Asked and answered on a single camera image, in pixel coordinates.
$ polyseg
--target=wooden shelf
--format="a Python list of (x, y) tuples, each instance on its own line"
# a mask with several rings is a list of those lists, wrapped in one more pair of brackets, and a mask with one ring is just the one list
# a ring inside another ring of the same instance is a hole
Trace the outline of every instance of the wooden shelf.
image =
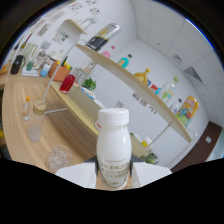
[(65, 22), (69, 23), (71, 26), (73, 26), (76, 30), (78, 30), (81, 34), (87, 34), (82, 27), (80, 27), (74, 20), (72, 19), (67, 19)]
[(119, 66), (114, 61), (99, 54), (89, 47), (76, 44), (76, 47), (92, 58), (97, 64), (111, 72), (118, 79), (123, 81), (126, 85), (132, 88), (137, 94), (144, 98), (144, 100), (150, 104), (157, 113), (167, 122), (172, 129), (174, 129), (179, 135), (181, 135), (186, 141), (190, 142), (191, 138), (187, 133), (183, 124), (176, 118), (173, 112), (167, 107), (167, 105), (144, 83), (139, 81), (133, 74), (126, 69)]

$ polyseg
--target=ceiling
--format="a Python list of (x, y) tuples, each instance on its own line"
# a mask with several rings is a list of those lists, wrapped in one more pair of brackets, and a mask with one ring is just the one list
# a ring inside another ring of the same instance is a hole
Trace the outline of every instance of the ceiling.
[(191, 82), (209, 120), (224, 128), (224, 72), (209, 41), (178, 12), (152, 0), (132, 0), (137, 37), (167, 57)]

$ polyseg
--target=yellow bottle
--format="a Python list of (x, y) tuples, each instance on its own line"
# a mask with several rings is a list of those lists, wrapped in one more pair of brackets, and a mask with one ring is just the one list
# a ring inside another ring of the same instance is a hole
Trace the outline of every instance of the yellow bottle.
[(136, 78), (138, 78), (141, 82), (143, 82), (146, 86), (148, 86), (148, 78), (147, 75), (150, 72), (150, 69), (147, 68), (144, 72), (137, 72), (134, 74)]

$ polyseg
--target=red container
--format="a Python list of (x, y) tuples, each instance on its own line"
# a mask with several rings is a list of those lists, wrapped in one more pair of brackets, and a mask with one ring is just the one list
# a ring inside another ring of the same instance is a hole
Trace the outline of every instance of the red container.
[(67, 94), (74, 82), (75, 76), (72, 74), (67, 75), (59, 88), (60, 92)]

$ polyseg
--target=snack package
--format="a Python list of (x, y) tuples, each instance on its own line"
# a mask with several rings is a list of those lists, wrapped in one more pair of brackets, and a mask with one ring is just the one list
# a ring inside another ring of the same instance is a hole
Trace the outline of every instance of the snack package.
[(198, 101), (193, 96), (189, 96), (177, 112), (176, 117), (185, 128), (189, 125), (192, 118), (195, 116), (198, 107)]

